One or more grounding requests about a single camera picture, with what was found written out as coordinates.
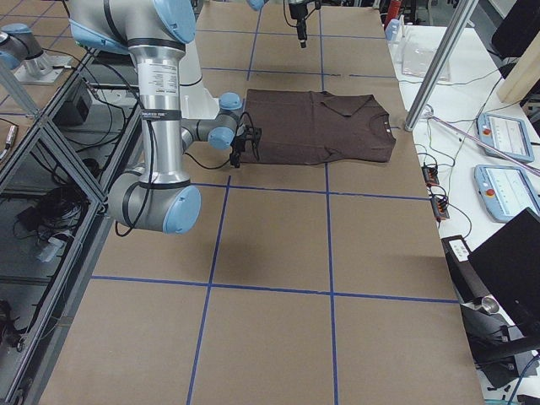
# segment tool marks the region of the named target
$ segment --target black monitor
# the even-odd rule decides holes
[[[540,218],[527,208],[469,255],[525,336],[540,336]]]

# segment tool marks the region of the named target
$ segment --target brown cloth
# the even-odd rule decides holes
[[[249,89],[246,111],[254,125],[262,128],[259,163],[387,162],[396,144],[388,113],[371,94]],[[257,162],[250,150],[242,154],[241,161]]]

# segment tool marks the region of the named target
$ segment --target white desk surface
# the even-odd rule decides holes
[[[445,32],[444,27],[408,26],[408,44],[422,44],[422,48],[436,48]],[[397,56],[395,45],[389,45],[394,61],[397,78],[400,80],[400,90],[402,92],[405,108],[409,109],[416,96],[421,78],[402,74],[402,64]],[[429,99],[429,104],[434,108],[435,116],[447,121],[473,120],[479,113],[483,103],[488,100],[483,112],[497,110],[496,113],[503,116],[521,118],[526,121],[527,129],[531,141],[538,142],[539,138],[532,125],[527,120],[525,113],[519,105],[507,105],[500,102],[496,90],[488,99],[492,88],[500,80],[500,74],[493,60],[486,52],[482,41],[474,31],[467,28],[462,34],[456,49],[452,52],[449,60],[450,81],[440,81]],[[475,78],[486,78],[476,80],[470,84],[464,84]],[[411,84],[404,81],[418,82]],[[503,79],[497,84],[497,88],[503,83]],[[456,127],[476,135],[476,123],[465,121],[454,124]],[[437,122],[429,123],[431,128],[431,146],[450,156],[454,156],[460,147],[461,137],[452,130],[443,127]],[[451,160],[442,154],[437,153],[429,146],[429,129],[426,121],[420,121],[413,130],[414,142],[427,148],[429,154],[437,158],[439,164],[450,164]],[[425,152],[422,146],[417,146],[418,152]],[[540,148],[533,147],[537,160],[532,163],[533,167],[540,167]],[[424,161],[424,156],[420,155],[420,163]],[[450,192],[450,203],[464,211],[472,220],[472,232],[467,237],[467,243],[472,250],[481,245],[493,233],[500,229],[503,224],[495,222],[488,214],[483,202],[478,195],[478,189],[473,178],[473,169],[476,165],[513,165],[502,159],[487,156],[483,150],[470,140],[466,140],[456,158],[456,165],[450,176],[451,168],[443,166],[439,168],[439,179],[441,185]],[[528,174],[536,192],[540,191],[540,178]],[[450,207],[451,218],[442,221],[440,224],[440,237],[452,235],[465,235],[468,231],[468,222],[462,214]],[[478,373],[483,386],[485,398],[501,399],[504,392],[488,391],[489,382],[483,375]],[[540,377],[526,378],[521,383],[518,391],[522,394],[540,397]]]

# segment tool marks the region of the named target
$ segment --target label sticker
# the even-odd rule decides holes
[[[466,262],[467,260],[469,260],[469,251],[467,250],[465,245],[463,245],[463,241],[461,239],[451,240],[450,247],[456,255],[457,260],[459,260],[460,262]]]
[[[178,67],[159,63],[139,63],[138,82],[141,95],[178,97]]]

